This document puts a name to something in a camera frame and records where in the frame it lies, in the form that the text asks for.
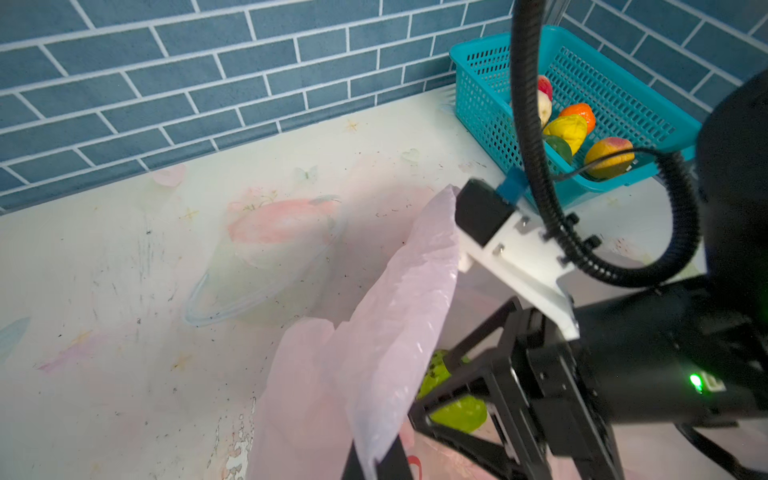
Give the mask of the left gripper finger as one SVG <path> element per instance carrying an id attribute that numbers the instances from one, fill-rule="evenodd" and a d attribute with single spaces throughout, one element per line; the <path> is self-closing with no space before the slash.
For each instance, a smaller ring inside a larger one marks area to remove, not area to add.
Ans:
<path id="1" fill-rule="evenodd" d="M 412 480 L 412 472 L 400 437 L 397 437 L 381 461 L 374 463 L 378 480 Z M 365 475 L 355 444 L 351 445 L 341 480 L 364 480 Z"/>

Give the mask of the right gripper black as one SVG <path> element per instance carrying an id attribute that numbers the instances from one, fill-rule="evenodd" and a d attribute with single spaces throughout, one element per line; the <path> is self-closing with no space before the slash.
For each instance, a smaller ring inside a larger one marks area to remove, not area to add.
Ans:
<path id="1" fill-rule="evenodd" d="M 521 309 L 513 296 L 453 348 L 435 350 L 416 396 L 479 360 L 470 351 L 504 326 L 499 345 L 509 350 L 509 373 L 522 395 L 521 405 L 506 401 L 513 447 L 487 419 L 485 403 L 464 396 L 430 413 L 436 424 L 410 421 L 415 479 L 551 479 L 548 454 L 572 460 L 581 479 L 624 477 L 613 430 L 584 386 L 570 344 L 547 337 L 555 326 L 541 312 Z M 479 427 L 467 433 L 448 426 Z"/>

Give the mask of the pink plastic bag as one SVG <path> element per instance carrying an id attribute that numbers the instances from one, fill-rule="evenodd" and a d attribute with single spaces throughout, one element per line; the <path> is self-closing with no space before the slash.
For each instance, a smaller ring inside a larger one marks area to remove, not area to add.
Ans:
<path id="1" fill-rule="evenodd" d="M 351 227 L 329 303 L 281 339 L 255 405 L 250 479 L 338 479 L 352 444 L 377 479 L 397 437 L 410 462 L 407 413 L 452 302 L 459 244 L 454 186 L 424 192 L 401 219 Z"/>

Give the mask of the peach red yellow fruit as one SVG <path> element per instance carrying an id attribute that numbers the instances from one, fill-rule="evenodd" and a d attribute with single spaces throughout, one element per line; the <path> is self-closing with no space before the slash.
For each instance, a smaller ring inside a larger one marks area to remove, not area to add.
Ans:
<path id="1" fill-rule="evenodd" d="M 635 161 L 633 144 L 626 139 L 609 137 L 595 143 L 584 158 L 590 166 L 585 174 L 596 180 L 608 180 L 626 173 Z"/>

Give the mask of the green pepper fruit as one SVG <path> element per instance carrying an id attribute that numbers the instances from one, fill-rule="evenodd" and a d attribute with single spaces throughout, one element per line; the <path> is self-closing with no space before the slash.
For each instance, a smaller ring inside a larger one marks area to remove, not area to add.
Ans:
<path id="1" fill-rule="evenodd" d="M 554 150 L 567 164 L 573 164 L 573 154 L 570 145 L 560 137 L 544 135 L 544 142 Z"/>

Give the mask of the pale peach fruit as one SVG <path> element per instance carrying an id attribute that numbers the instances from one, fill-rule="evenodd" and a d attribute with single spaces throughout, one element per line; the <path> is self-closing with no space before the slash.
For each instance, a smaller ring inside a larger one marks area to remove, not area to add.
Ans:
<path id="1" fill-rule="evenodd" d="M 537 91 L 537 109 L 540 127 L 544 128 L 552 115 L 552 101 L 549 96 L 541 90 Z"/>

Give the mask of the orange fruit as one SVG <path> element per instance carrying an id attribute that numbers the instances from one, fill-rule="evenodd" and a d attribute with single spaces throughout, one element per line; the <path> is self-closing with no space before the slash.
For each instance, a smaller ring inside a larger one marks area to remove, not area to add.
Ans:
<path id="1" fill-rule="evenodd" d="M 578 115 L 581 118 L 583 118 L 587 125 L 587 134 L 591 134 L 597 125 L 597 120 L 594 115 L 594 112 L 592 108 L 587 103 L 578 103 L 571 106 L 566 107 L 563 109 L 559 116 L 560 117 L 566 117 L 566 116 L 573 116 Z"/>

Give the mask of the teal plastic basket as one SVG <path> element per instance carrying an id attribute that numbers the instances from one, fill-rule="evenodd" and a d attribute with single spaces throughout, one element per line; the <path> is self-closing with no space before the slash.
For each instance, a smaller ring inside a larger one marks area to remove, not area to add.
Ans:
<path id="1" fill-rule="evenodd" d="M 510 106 L 509 49 L 510 36 L 500 34 L 450 51 L 456 66 L 456 115 L 503 174 L 523 171 Z M 635 147 L 678 151 L 687 164 L 694 159 L 700 123 L 569 31 L 543 28 L 538 71 L 553 86 L 555 114 L 585 103 L 596 117 L 595 130 L 571 162 L 552 148 L 545 150 L 552 174 L 572 171 L 596 142 L 608 137 Z"/>

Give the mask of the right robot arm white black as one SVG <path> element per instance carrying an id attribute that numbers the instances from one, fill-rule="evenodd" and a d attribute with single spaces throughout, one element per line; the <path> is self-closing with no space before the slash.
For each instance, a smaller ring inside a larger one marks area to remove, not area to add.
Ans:
<path id="1" fill-rule="evenodd" d="M 521 232 L 506 187 L 470 180 L 456 220 L 465 255 L 514 296 L 448 350 L 449 377 L 415 400 L 415 431 L 498 479 L 548 479 L 549 456 L 584 479 L 624 475 L 616 424 L 671 423 L 737 479 L 761 472 L 704 435 L 767 413 L 767 76 L 726 97 L 696 141 L 698 176 L 655 151 L 671 207 L 663 254 L 623 268 L 576 233 L 545 161 L 537 115 L 541 1 L 514 8 L 512 115 L 543 220 Z"/>

